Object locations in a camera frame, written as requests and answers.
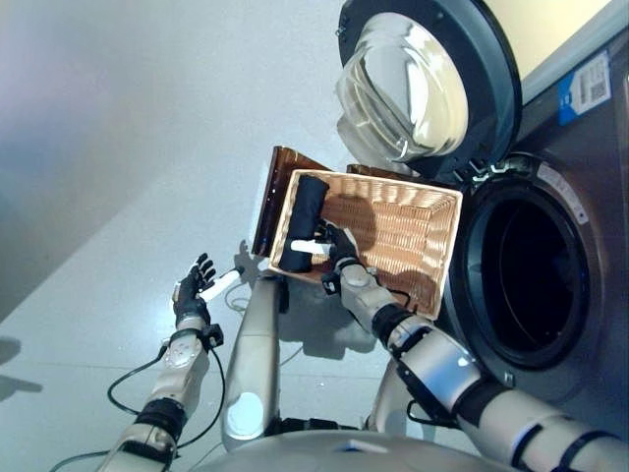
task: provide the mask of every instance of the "robotic hand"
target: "robotic hand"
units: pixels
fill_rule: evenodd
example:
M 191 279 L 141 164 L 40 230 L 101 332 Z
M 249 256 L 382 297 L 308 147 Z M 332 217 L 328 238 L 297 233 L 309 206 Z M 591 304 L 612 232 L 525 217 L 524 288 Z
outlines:
M 199 317 L 209 325 L 209 313 L 200 293 L 214 285 L 212 278 L 216 270 L 212 268 L 213 264 L 206 253 L 201 254 L 188 275 L 175 285 L 172 300 L 177 323 L 185 317 Z
M 358 258 L 358 243 L 348 228 L 341 229 L 334 223 L 326 221 L 325 234 L 332 243 L 330 247 L 330 262 L 334 270 L 340 271 L 342 266 L 349 265 L 347 263 L 361 263 Z

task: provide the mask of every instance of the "blue label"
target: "blue label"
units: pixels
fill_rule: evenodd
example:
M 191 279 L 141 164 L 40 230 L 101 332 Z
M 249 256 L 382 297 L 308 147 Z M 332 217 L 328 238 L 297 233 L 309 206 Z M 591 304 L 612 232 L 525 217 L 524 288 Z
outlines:
M 609 57 L 603 51 L 559 81 L 559 124 L 570 123 L 610 98 Z
M 572 108 L 572 93 L 570 87 L 574 79 L 574 72 L 559 81 L 559 124 L 566 125 L 578 115 Z

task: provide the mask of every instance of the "washing machine door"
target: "washing machine door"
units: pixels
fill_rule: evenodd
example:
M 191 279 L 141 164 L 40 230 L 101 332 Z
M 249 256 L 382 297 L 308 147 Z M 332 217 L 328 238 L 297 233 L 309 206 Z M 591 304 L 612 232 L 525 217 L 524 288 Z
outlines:
M 361 163 L 463 185 L 507 153 L 520 78 L 482 1 L 351 0 L 337 34 L 338 131 Z

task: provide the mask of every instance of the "label sticker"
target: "label sticker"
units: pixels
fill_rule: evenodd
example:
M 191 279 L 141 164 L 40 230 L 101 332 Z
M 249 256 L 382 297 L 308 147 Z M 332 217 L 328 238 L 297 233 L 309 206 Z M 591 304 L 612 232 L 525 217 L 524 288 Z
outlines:
M 610 98 L 609 57 L 603 51 L 559 81 L 559 124 L 570 123 Z
M 543 163 L 538 169 L 538 178 L 545 181 L 550 187 L 557 191 L 565 203 L 568 204 L 579 224 L 586 224 L 590 220 L 581 205 L 579 197 L 577 197 L 577 194 L 572 190 L 570 184 L 568 184 L 566 179 L 564 179 L 559 172 Z

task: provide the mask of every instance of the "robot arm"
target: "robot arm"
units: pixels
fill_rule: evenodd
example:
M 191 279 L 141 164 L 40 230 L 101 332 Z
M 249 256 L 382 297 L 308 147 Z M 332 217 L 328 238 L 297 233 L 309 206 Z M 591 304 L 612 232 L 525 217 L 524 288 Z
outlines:
M 346 247 L 336 230 L 332 240 L 339 239 Z M 533 471 L 626 470 L 627 444 L 503 386 L 452 337 L 399 305 L 356 253 L 330 256 L 334 273 L 326 290 L 340 291 L 343 306 L 382 342 L 427 412 L 455 419 L 484 456 Z
M 168 470 L 182 430 L 199 404 L 201 381 L 209 367 L 210 347 L 222 344 L 218 324 L 210 324 L 210 300 L 239 276 L 235 269 L 214 282 L 212 261 L 203 254 L 173 293 L 176 330 L 170 337 L 164 367 L 143 410 L 111 448 L 99 472 Z

